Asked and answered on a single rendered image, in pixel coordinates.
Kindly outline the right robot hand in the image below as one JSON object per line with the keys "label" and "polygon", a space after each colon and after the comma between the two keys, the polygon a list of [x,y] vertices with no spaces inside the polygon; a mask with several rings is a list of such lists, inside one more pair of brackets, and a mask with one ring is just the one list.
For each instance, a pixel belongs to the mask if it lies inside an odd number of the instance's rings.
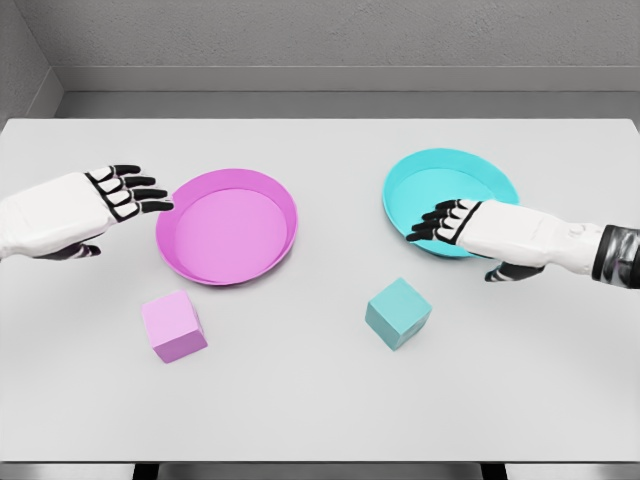
{"label": "right robot hand", "polygon": [[500,264],[485,274],[490,283],[520,281],[542,273],[548,263],[536,237],[545,216],[496,200],[447,200],[411,227],[409,242],[441,241]]}

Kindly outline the teal cube block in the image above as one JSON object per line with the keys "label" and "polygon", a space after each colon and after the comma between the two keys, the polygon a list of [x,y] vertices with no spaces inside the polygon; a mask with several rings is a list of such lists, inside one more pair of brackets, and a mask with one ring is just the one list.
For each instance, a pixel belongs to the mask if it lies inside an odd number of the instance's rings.
{"label": "teal cube block", "polygon": [[368,302],[365,322],[396,351],[426,324],[431,312],[432,305],[405,279],[398,278]]}

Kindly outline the cyan round plate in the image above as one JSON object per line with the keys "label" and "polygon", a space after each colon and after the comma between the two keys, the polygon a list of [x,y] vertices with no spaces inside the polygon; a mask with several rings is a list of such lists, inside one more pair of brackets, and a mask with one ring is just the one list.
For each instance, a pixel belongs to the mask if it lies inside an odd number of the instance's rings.
{"label": "cyan round plate", "polygon": [[435,148],[413,153],[396,163],[383,184],[385,213],[403,236],[443,201],[498,200],[518,204],[511,180],[491,162],[461,150]]}

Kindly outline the pink cube block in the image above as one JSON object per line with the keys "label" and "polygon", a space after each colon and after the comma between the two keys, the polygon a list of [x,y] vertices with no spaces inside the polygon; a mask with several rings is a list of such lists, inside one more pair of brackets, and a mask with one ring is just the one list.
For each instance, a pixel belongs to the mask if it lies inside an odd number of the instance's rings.
{"label": "pink cube block", "polygon": [[146,302],[142,319],[150,346],[172,363],[208,346],[198,314],[185,290]]}

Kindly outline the pink round plate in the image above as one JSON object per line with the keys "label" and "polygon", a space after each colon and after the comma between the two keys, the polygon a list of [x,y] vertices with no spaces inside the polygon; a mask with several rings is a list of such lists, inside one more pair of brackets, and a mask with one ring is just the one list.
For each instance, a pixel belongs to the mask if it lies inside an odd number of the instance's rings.
{"label": "pink round plate", "polygon": [[196,283],[251,281],[289,253],[297,234],[293,196],[259,171],[202,174],[180,186],[173,203],[158,216],[157,247],[174,272]]}

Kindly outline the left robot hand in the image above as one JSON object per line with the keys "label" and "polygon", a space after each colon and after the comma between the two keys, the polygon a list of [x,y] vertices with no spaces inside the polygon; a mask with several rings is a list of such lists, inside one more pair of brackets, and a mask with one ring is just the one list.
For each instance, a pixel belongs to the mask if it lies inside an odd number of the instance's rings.
{"label": "left robot hand", "polygon": [[101,250],[90,241],[112,226],[174,208],[137,165],[74,172],[11,196],[25,223],[24,249],[15,255],[55,261],[97,256]]}

